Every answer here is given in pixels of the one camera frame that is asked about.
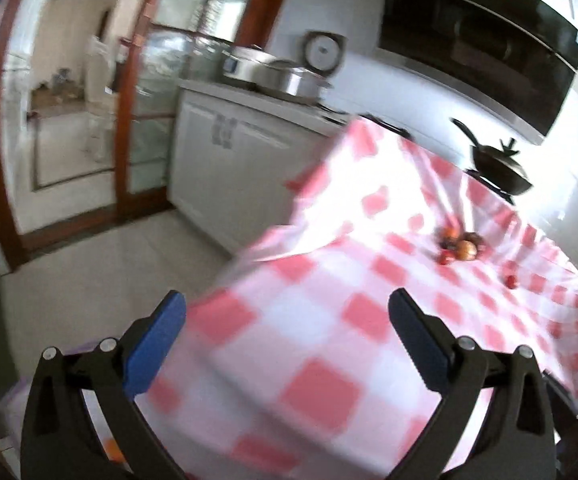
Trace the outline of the small red tomato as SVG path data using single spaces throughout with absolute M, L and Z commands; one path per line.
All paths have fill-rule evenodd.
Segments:
M 515 275 L 507 275 L 505 278 L 505 285 L 509 289 L 515 289 L 518 286 L 518 280 Z

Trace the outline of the yellow striped melon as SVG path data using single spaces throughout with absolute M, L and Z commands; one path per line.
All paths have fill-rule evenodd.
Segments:
M 455 246 L 455 258 L 460 261 L 472 261 L 478 257 L 478 247 L 470 240 L 459 240 Z

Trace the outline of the red apple with stem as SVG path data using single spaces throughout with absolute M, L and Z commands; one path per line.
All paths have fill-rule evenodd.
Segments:
M 463 235 L 463 240 L 472 243 L 472 245 L 475 246 L 477 252 L 483 252 L 484 248 L 486 248 L 486 242 L 483 240 L 483 237 L 476 232 L 465 233 Z

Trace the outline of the orange mandarin back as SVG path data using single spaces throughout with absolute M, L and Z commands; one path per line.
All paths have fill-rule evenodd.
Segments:
M 448 226 L 443 230 L 442 236 L 447 240 L 457 240 L 460 237 L 460 229 L 455 228 L 455 226 Z

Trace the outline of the orange mandarin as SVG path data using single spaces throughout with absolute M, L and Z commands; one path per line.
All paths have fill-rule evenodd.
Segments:
M 448 226 L 443 230 L 442 236 L 447 240 L 457 240 L 460 237 L 460 229 L 455 228 L 455 226 Z
M 103 442 L 103 448 L 106 451 L 106 456 L 114 463 L 123 464 L 125 462 L 124 456 L 118 443 L 113 438 L 106 439 Z

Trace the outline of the dark passion fruit back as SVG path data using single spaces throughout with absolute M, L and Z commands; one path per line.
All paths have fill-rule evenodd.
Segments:
M 454 238 L 443 238 L 440 242 L 440 247 L 446 250 L 454 250 L 456 248 L 457 240 Z

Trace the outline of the white kitchen cabinet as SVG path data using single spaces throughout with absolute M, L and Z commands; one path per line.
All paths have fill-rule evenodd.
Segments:
M 167 198 L 234 254 L 288 221 L 290 185 L 345 122 L 225 84 L 179 83 Z

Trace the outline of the red white checkered tablecloth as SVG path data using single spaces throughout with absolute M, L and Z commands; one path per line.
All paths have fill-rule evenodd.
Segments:
M 448 226 L 486 248 L 442 266 Z M 450 162 L 358 119 L 305 176 L 290 222 L 191 306 L 140 408 L 199 479 L 385 477 L 439 400 L 390 324 L 401 287 L 484 349 L 531 347 L 578 401 L 568 257 Z

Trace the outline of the black wok with lid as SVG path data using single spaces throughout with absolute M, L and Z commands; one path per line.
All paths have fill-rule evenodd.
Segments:
M 518 151 L 515 148 L 514 138 L 507 144 L 500 141 L 501 147 L 495 148 L 480 143 L 475 133 L 464 122 L 456 118 L 451 118 L 451 122 L 472 142 L 472 161 L 484 179 L 510 196 L 524 194 L 532 188 L 524 168 L 515 160 Z

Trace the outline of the white chair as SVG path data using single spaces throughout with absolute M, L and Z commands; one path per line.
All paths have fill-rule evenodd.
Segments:
M 112 72 L 108 47 L 98 36 L 91 36 L 85 53 L 84 96 L 89 117 L 86 151 L 95 162 L 106 162 L 111 153 L 118 101 L 110 87 Z

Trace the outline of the black range hood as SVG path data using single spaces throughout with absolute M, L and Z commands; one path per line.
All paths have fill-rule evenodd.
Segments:
M 540 145 L 578 72 L 578 29 L 542 0 L 385 0 L 378 52 Z

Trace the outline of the white electric cooker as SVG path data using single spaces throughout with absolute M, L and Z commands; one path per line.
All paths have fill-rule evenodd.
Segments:
M 258 46 L 233 47 L 224 58 L 222 80 L 235 87 L 254 88 L 255 75 L 264 65 L 275 60 L 275 56 Z

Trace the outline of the steel pot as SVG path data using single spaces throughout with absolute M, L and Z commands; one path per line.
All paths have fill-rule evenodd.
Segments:
M 321 102 L 323 92 L 331 87 L 325 77 L 281 58 L 263 63 L 254 73 L 254 84 L 267 96 L 305 105 Z

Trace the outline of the white rice cooker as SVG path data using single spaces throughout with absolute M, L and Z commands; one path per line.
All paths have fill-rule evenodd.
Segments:
M 300 60 L 311 72 L 324 78 L 332 76 L 341 66 L 347 38 L 334 32 L 308 30 L 302 38 Z

